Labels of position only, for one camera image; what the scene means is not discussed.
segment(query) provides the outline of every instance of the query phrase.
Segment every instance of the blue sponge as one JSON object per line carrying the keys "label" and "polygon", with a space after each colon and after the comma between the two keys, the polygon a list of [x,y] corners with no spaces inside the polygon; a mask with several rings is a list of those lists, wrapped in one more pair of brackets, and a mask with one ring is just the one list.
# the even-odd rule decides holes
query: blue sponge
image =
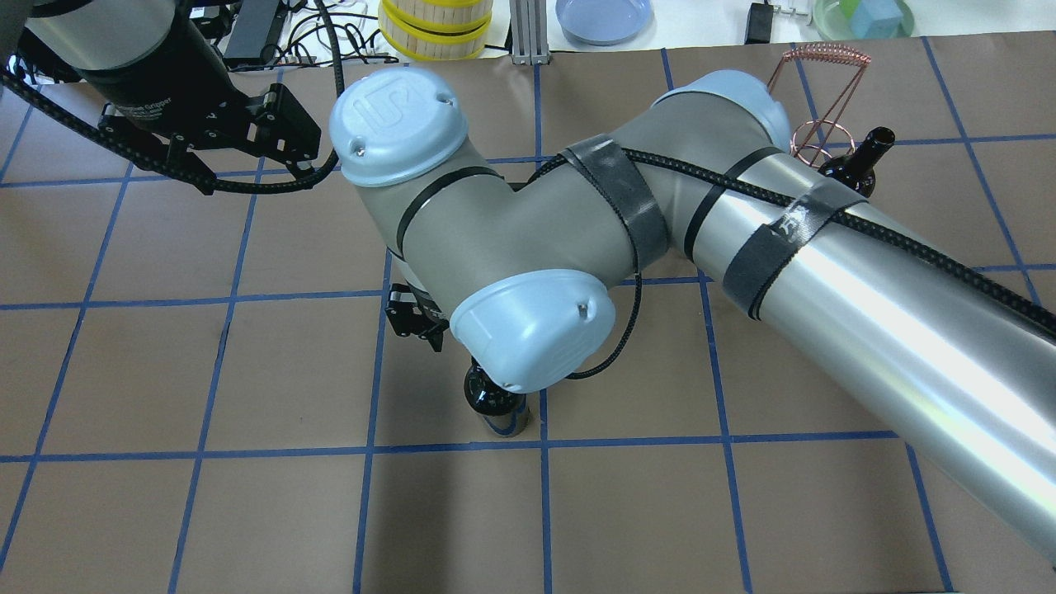
{"label": "blue sponge", "polygon": [[902,24],[894,0],[862,0],[851,15],[851,33],[859,39],[886,39]]}

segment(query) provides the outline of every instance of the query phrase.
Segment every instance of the light blue bowl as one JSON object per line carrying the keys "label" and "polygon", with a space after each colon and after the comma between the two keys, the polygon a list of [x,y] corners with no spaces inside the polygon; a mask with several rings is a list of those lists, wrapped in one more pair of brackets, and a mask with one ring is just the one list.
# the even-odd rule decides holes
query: light blue bowl
{"label": "light blue bowl", "polygon": [[649,22],[649,0],[558,0],[558,22],[569,41],[615,45]]}

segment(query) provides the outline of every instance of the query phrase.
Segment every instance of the black power adapter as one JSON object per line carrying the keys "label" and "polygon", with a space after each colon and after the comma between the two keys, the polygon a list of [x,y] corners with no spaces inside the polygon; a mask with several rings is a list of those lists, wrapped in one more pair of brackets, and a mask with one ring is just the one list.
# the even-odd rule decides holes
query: black power adapter
{"label": "black power adapter", "polygon": [[744,29],[744,44],[770,43],[770,32],[774,26],[774,7],[762,2],[752,2],[748,10],[748,26]]}

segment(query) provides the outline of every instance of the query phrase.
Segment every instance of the yellow basket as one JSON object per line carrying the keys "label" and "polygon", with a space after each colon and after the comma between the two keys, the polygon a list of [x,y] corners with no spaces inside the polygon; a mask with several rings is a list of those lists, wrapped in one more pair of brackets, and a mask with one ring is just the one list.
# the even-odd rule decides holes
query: yellow basket
{"label": "yellow basket", "polygon": [[396,51],[416,60],[475,58],[484,50],[484,34],[489,24],[490,12],[484,24],[468,33],[432,33],[393,15],[384,2],[378,11],[381,35]]}
{"label": "yellow basket", "polygon": [[492,0],[382,0],[389,14],[433,33],[469,33],[491,18]]}

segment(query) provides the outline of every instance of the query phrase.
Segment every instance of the bottle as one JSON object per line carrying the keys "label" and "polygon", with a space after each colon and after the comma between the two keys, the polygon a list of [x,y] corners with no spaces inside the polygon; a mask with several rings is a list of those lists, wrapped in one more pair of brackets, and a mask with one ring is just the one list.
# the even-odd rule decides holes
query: bottle
{"label": "bottle", "polygon": [[872,168],[892,146],[894,132],[883,126],[873,128],[854,152],[826,161],[817,172],[869,198],[876,186],[876,174]]}

